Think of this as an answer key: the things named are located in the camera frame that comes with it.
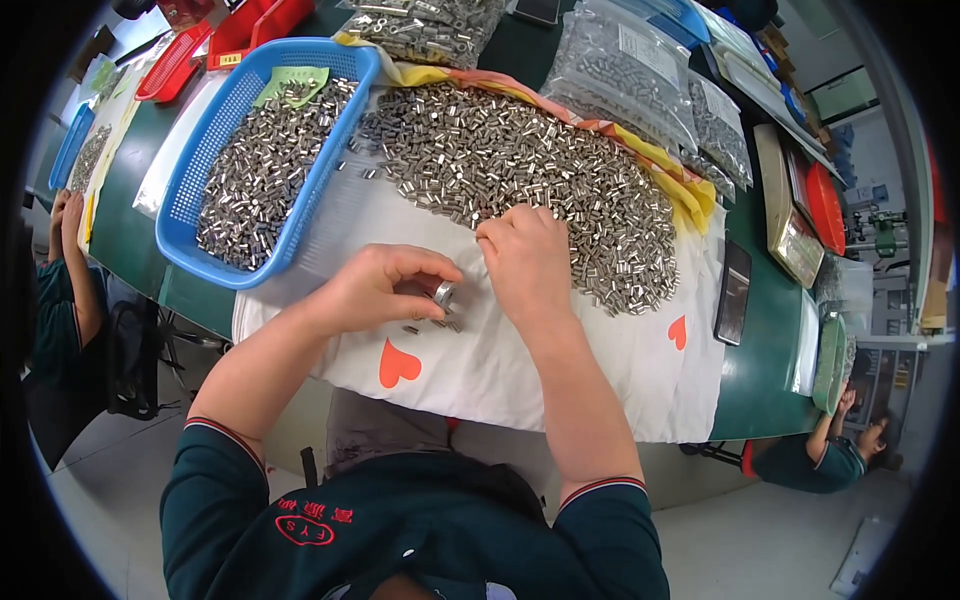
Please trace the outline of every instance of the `red heart print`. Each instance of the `red heart print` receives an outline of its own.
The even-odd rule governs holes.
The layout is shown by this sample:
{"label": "red heart print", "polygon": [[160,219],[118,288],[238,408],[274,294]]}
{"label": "red heart print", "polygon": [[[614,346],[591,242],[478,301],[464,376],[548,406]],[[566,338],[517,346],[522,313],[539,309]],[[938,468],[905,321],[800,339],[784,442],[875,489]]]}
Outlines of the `red heart print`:
{"label": "red heart print", "polygon": [[419,358],[394,348],[387,338],[380,354],[380,385],[389,390],[399,383],[401,377],[413,381],[420,376],[420,369]]}
{"label": "red heart print", "polygon": [[682,315],[670,325],[666,330],[666,337],[674,341],[677,350],[686,348],[686,315]]}

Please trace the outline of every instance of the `smartphone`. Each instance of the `smartphone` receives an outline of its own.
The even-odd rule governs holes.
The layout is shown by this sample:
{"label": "smartphone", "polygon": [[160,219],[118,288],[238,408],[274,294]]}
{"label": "smartphone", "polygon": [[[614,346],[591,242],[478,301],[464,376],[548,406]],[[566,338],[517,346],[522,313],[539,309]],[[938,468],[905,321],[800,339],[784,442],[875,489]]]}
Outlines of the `smartphone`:
{"label": "smartphone", "polygon": [[538,25],[556,25],[560,20],[560,0],[517,0],[514,16]]}
{"label": "smartphone", "polygon": [[740,345],[743,320],[747,315],[752,260],[747,251],[727,240],[723,278],[720,283],[720,306],[713,337],[730,346]]}

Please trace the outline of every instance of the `green table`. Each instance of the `green table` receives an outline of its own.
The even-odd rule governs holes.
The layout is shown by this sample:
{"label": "green table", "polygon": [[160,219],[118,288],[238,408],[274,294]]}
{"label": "green table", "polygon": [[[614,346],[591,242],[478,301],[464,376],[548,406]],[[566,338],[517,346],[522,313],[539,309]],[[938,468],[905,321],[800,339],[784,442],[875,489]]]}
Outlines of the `green table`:
{"label": "green table", "polygon": [[[333,8],[335,4],[336,0],[324,0],[291,35],[332,35],[350,15]],[[564,0],[563,9],[572,5],[573,0]],[[560,34],[560,27],[545,30],[506,15],[478,68],[506,73],[538,89],[553,62]],[[100,193],[90,255],[144,296],[229,338],[235,293],[170,264],[154,243],[154,221],[132,208],[140,182],[180,108],[179,102],[165,106],[146,103],[137,111]],[[35,186],[37,196],[46,203],[52,202],[53,193],[45,180],[61,140],[52,140]],[[809,431],[817,418],[813,404],[785,391],[796,360],[801,289],[766,251],[763,197],[758,189],[737,196],[727,226],[730,239],[753,257],[753,277],[743,343],[727,349],[711,438],[734,440]]]}

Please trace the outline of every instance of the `red container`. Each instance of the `red container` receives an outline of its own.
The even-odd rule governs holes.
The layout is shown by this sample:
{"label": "red container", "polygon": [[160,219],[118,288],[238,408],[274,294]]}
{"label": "red container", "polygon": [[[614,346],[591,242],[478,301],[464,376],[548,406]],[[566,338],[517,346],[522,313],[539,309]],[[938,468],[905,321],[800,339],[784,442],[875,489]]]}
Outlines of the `red container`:
{"label": "red container", "polygon": [[806,176],[806,200],[817,235],[824,246],[843,256],[847,240],[843,234],[843,213],[827,167],[814,162]]}
{"label": "red container", "polygon": [[199,25],[177,35],[140,82],[140,87],[133,95],[134,100],[170,102],[176,98],[200,66],[198,60],[191,60],[190,57],[212,32],[210,25],[201,21]]}
{"label": "red container", "polygon": [[247,0],[210,38],[206,69],[235,66],[253,48],[289,34],[313,10],[313,0]]}

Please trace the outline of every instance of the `yellow label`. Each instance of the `yellow label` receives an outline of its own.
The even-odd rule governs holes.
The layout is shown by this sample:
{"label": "yellow label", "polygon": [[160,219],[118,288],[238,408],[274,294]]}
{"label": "yellow label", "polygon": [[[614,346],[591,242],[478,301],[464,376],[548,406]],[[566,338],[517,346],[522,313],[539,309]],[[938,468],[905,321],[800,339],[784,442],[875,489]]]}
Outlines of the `yellow label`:
{"label": "yellow label", "polygon": [[224,54],[220,57],[220,66],[228,66],[230,64],[236,64],[240,62],[240,59],[243,58],[243,55],[239,52],[234,54]]}

